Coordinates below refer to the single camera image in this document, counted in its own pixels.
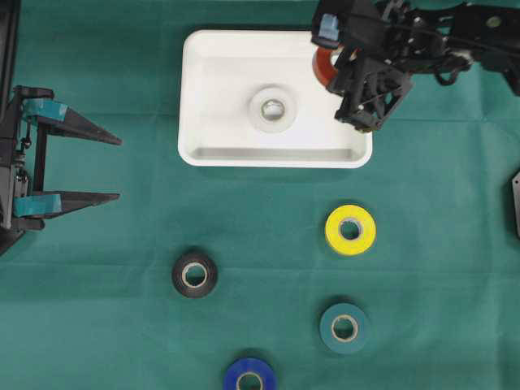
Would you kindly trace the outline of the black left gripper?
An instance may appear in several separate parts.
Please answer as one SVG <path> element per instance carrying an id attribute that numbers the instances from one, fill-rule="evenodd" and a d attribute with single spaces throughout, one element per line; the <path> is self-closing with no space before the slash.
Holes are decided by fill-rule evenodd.
<path id="1" fill-rule="evenodd" d="M 120 197 L 117 193 L 68 191 L 35 192 L 26 196 L 29 178 L 25 170 L 25 150 L 31 145 L 31 138 L 28 131 L 18 146 L 22 118 L 43 126 L 53 136 L 122 145 L 117 136 L 70 106 L 52 99 L 34 99 L 53 97 L 51 89 L 19 85 L 1 112 L 1 228 L 12 229 L 14 217 L 57 217 Z"/>

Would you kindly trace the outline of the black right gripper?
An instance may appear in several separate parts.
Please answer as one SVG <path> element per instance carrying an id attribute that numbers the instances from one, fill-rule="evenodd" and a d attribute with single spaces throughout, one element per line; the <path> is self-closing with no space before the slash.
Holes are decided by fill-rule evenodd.
<path id="1" fill-rule="evenodd" d="M 381 129 L 412 88 L 416 74 L 447 83 L 447 11 L 408 1 L 372 1 L 385 34 L 378 48 L 339 46 L 328 55 L 333 76 L 327 91 L 342 98 L 335 118 L 359 132 Z"/>

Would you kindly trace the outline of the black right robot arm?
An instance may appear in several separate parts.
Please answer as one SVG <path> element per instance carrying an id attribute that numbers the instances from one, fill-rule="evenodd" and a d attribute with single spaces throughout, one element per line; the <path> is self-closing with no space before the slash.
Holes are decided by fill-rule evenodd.
<path id="1" fill-rule="evenodd" d="M 519 93 L 519 10 L 462 2 L 425 10 L 408 1 L 321 1 L 312 42 L 340 50 L 326 89 L 342 98 L 336 120 L 380 129 L 417 74 L 443 86 L 474 63 L 500 73 Z"/>

